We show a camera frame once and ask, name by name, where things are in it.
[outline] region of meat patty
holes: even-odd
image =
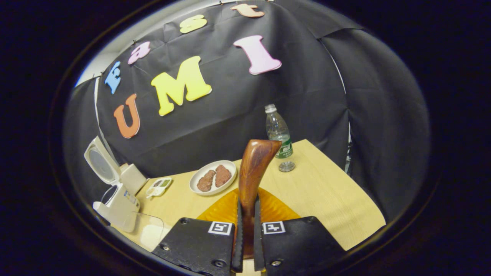
[[[223,165],[217,167],[217,177],[215,178],[215,186],[218,188],[232,177],[232,174]]]
[[[216,174],[214,170],[209,170],[205,176],[203,176],[199,181],[198,181],[198,189],[202,192],[207,192],[212,188],[212,183],[213,183],[213,177]]]

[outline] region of foam letter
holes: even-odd
[[[118,108],[116,108],[114,111],[114,117],[118,123],[119,131],[121,132],[121,135],[127,139],[135,136],[138,133],[138,130],[140,130],[140,116],[138,115],[138,110],[136,109],[135,99],[136,94],[133,94],[126,99],[126,105],[130,108],[131,119],[133,120],[131,127],[128,127],[126,120],[124,119],[124,105],[118,106]]]
[[[118,78],[121,71],[119,71],[118,66],[121,64],[119,61],[114,64],[111,71],[109,71],[109,75],[106,78],[105,84],[111,87],[111,94],[116,92],[116,88],[118,88],[119,83],[121,82],[121,78]]]
[[[131,52],[131,57],[128,59],[128,64],[135,63],[138,59],[143,58],[150,52],[150,41],[140,44]]]
[[[259,75],[268,71],[276,70],[281,67],[281,61],[273,59],[261,43],[263,39],[260,35],[253,35],[241,38],[234,42],[235,46],[242,47],[249,58],[251,67],[249,73]]]
[[[174,110],[174,104],[169,102],[167,95],[178,105],[183,104],[184,85],[188,90],[186,94],[186,100],[188,101],[194,101],[210,94],[212,87],[203,80],[198,66],[200,60],[199,56],[184,60],[179,67],[176,79],[164,72],[152,80],[150,84],[155,86],[159,98],[160,116],[164,116]]]
[[[208,21],[204,19],[205,17],[201,14],[195,15],[193,17],[189,17],[185,19],[179,27],[181,27],[181,33],[188,33],[190,31],[194,31],[206,25]]]
[[[237,10],[240,14],[247,16],[247,17],[261,17],[264,16],[264,12],[262,11],[255,11],[253,9],[256,9],[256,5],[247,5],[247,4],[240,4],[237,6],[233,6],[230,9],[231,10]]]

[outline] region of green label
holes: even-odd
[[[276,158],[287,158],[293,154],[292,140],[288,139],[283,142],[281,148],[276,153]]]

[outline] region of white appliance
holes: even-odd
[[[83,156],[97,176],[111,185],[101,201],[92,204],[92,208],[112,225],[132,232],[135,228],[135,212],[140,209],[140,202],[134,195],[145,184],[146,178],[134,164],[120,167],[99,137],[89,144]]]

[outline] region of light wood tabletop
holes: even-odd
[[[313,144],[307,140],[295,142],[293,151],[290,158],[295,162],[295,169],[279,171],[278,166],[284,160],[274,158],[263,176],[261,188],[275,195],[301,217],[316,216],[344,250],[356,246],[385,225],[382,213],[370,197]],[[172,183],[165,193],[147,199],[145,191],[156,178],[150,179],[136,194],[141,204],[139,212],[160,218],[165,232],[182,217],[197,218],[210,205],[238,187],[241,160],[234,161],[234,164],[237,167],[234,182],[212,196],[201,196],[191,191],[189,181],[196,171],[190,171],[170,175]],[[132,233],[116,229],[152,251],[152,248],[141,244],[143,224],[137,223]]]

